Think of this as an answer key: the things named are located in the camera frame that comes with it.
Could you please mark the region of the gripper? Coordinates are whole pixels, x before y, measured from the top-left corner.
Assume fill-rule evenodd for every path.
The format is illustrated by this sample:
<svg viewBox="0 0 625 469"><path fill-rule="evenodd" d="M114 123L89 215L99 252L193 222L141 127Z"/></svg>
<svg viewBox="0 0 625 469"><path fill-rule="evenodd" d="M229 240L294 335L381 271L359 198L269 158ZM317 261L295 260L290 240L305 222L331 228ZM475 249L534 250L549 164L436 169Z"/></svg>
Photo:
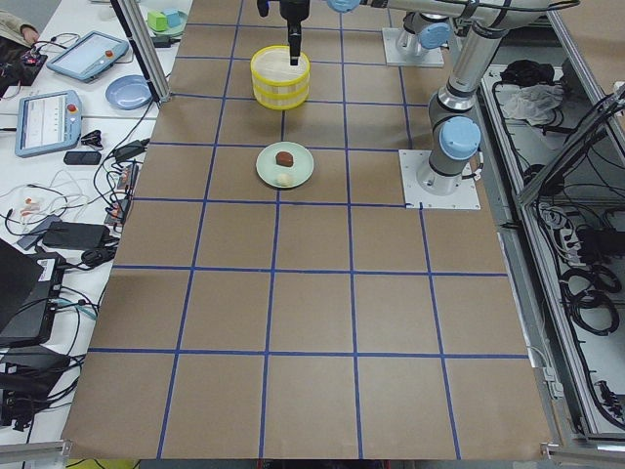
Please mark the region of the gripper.
<svg viewBox="0 0 625 469"><path fill-rule="evenodd" d="M287 35L289 43L289 63L291 66L299 64L302 41L302 22L309 17L308 0L281 0L280 15L287 21Z"/></svg>

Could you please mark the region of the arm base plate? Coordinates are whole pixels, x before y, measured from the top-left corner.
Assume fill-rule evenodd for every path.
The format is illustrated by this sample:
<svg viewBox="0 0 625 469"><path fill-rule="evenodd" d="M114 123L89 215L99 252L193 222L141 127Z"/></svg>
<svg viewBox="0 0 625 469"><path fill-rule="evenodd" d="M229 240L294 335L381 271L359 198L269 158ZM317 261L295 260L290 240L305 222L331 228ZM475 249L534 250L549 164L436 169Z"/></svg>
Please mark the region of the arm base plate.
<svg viewBox="0 0 625 469"><path fill-rule="evenodd" d="M480 210L477 183L471 163L461 174L441 176L430 166L429 150L398 152L404 206L410 209Z"/></svg>
<svg viewBox="0 0 625 469"><path fill-rule="evenodd" d="M412 34L404 28L382 29L386 64L392 66L417 66L443 68L442 46L448 34L427 32Z"/></svg>

